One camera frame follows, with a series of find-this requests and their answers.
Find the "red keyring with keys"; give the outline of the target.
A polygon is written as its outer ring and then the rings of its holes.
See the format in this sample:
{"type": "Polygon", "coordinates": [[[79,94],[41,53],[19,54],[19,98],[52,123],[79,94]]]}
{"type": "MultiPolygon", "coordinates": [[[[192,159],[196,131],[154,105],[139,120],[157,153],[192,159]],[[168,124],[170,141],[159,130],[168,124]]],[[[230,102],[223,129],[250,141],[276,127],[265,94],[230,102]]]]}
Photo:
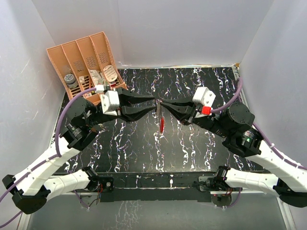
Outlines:
{"type": "Polygon", "coordinates": [[[156,113],[157,113],[157,118],[159,121],[159,132],[163,133],[164,131],[164,126],[165,126],[165,120],[164,117],[162,115],[162,106],[161,106],[161,101],[160,100],[156,100],[156,113]]]}

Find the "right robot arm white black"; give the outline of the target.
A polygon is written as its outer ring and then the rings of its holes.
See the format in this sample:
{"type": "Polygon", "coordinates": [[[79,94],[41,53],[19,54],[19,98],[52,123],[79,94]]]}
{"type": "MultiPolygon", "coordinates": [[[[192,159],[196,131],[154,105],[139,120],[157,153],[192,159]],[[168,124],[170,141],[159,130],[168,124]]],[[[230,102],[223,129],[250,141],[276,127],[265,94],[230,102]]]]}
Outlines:
{"type": "Polygon", "coordinates": [[[195,124],[222,138],[231,153],[252,161],[268,173],[243,172],[219,166],[214,177],[195,181],[200,190],[229,191],[248,188],[274,195],[294,207],[307,206],[307,172],[265,142],[253,125],[255,116],[241,102],[234,102],[220,115],[208,115],[209,109],[191,98],[162,100],[166,108],[183,125],[195,124]]]}

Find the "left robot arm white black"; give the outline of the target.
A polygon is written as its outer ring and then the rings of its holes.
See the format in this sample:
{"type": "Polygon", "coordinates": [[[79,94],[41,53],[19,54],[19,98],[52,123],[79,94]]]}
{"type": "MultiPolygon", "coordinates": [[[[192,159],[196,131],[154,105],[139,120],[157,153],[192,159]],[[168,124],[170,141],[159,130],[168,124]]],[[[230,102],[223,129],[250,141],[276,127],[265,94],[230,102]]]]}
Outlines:
{"type": "Polygon", "coordinates": [[[136,104],[153,99],[152,95],[122,87],[111,90],[102,85],[78,93],[58,119],[54,143],[26,169],[2,179],[7,189],[5,194],[12,194],[15,206],[23,213],[32,214],[61,194],[101,187],[103,182],[89,166],[65,176],[52,178],[52,175],[95,139],[96,125],[116,119],[135,122],[156,108],[136,107],[136,104]]]}

